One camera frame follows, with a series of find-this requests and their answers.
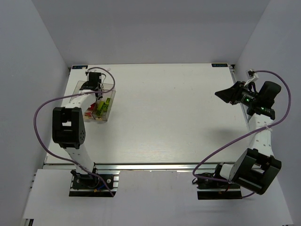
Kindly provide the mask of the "green lego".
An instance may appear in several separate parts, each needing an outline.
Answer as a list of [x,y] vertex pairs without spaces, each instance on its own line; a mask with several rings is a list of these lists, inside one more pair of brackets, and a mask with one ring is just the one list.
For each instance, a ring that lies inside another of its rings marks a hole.
[[110,103],[110,100],[110,98],[107,98],[105,103],[108,105]]

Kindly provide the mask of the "long green lego brick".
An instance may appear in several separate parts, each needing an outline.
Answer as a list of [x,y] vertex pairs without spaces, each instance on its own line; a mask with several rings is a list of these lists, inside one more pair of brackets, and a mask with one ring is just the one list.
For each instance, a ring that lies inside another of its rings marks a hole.
[[97,111],[102,111],[103,110],[103,107],[105,106],[105,102],[104,101],[100,101],[98,106],[97,106]]

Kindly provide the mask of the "large red lego brick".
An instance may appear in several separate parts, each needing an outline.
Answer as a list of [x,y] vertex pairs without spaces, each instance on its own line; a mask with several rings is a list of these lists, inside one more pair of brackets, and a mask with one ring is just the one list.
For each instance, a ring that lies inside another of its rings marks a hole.
[[93,104],[88,108],[88,110],[90,110],[90,111],[94,110],[95,106],[96,106],[96,103],[93,103]]

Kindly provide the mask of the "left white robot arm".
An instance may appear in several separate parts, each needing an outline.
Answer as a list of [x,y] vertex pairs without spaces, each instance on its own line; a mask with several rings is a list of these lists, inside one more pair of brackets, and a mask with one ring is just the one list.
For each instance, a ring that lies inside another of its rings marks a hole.
[[75,162],[77,174],[95,172],[95,163],[84,146],[86,130],[84,113],[100,97],[102,74],[88,72],[87,81],[79,88],[75,96],[63,107],[53,109],[52,139]]

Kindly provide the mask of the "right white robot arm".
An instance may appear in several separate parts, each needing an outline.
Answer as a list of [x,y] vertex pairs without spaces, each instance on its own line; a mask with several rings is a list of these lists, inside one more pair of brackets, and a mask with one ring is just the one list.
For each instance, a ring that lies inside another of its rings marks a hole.
[[275,119],[272,106],[281,86],[266,81],[259,92],[252,91],[253,86],[254,82],[245,86],[244,82],[238,81],[232,87],[215,93],[225,103],[247,106],[250,116],[248,126],[254,132],[244,153],[233,165],[223,164],[219,174],[234,184],[262,195],[282,167],[281,161],[275,159],[272,152],[269,128]]

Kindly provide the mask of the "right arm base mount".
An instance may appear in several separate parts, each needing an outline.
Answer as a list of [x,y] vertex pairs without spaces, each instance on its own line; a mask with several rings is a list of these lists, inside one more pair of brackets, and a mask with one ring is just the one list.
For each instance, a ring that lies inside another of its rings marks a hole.
[[222,181],[194,178],[193,185],[197,185],[199,200],[239,200],[242,199],[240,186]]

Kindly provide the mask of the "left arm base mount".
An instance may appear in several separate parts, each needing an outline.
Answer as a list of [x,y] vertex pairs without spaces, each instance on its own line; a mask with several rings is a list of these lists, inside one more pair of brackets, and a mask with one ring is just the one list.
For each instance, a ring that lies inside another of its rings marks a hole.
[[99,174],[105,183],[98,177],[90,174],[79,174],[76,170],[71,171],[72,179],[69,197],[109,197],[112,198],[111,190],[115,195],[118,187],[119,176],[114,174]]

